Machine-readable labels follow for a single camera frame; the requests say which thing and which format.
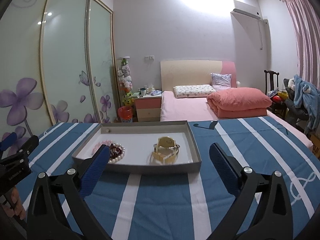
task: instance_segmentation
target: pink bedsheet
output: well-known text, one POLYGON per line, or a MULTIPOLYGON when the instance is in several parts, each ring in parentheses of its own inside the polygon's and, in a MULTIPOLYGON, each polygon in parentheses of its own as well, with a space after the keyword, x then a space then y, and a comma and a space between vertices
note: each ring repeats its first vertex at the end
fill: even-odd
MULTIPOLYGON (((312 142, 300 131, 289 125, 286 121, 267 111, 268 116, 278 121, 304 145, 312 149, 312 142)), ((210 109, 207 98, 175 98, 171 91, 162 93, 161 121, 213 121, 219 118, 210 109)))

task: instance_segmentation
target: gray tray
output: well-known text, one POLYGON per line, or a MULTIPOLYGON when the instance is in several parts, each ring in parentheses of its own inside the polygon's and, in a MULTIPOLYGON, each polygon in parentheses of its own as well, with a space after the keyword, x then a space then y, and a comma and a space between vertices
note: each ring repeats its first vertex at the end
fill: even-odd
POLYGON ((135 122, 100 124, 73 153, 76 164, 91 158, 94 147, 112 140, 125 147, 124 158, 117 163, 108 163, 106 171, 138 174, 170 174, 199 172, 201 157, 187 121, 135 122), (153 145, 159 137, 169 136, 180 145, 174 164, 159 165, 151 157, 153 145))

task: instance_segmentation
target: pink curtain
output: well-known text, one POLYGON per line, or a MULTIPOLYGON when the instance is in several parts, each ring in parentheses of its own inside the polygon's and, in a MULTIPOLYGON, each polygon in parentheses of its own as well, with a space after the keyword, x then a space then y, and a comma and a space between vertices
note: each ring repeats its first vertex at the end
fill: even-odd
POLYGON ((294 26, 298 75, 320 89, 320 19, 308 0, 285 0, 294 26))

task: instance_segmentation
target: air conditioner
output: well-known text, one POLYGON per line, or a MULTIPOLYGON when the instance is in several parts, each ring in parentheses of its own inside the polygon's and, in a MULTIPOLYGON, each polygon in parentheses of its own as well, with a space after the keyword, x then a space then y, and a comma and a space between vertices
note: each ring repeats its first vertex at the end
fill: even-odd
POLYGON ((235 6, 232 12, 244 14, 257 20, 261 19, 258 8, 236 0, 233 0, 233 2, 235 6))

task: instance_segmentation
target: human hand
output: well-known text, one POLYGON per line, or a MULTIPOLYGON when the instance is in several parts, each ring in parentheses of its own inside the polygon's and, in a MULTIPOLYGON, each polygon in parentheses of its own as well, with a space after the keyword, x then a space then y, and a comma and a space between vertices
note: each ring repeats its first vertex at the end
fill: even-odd
POLYGON ((20 217, 20 220, 25 219, 26 217, 26 211, 23 208, 21 199, 19 197, 19 192, 16 187, 13 188, 12 193, 11 193, 11 200, 14 204, 16 204, 15 209, 11 209, 7 206, 1 205, 7 214, 8 217, 13 217, 14 215, 17 215, 20 217))

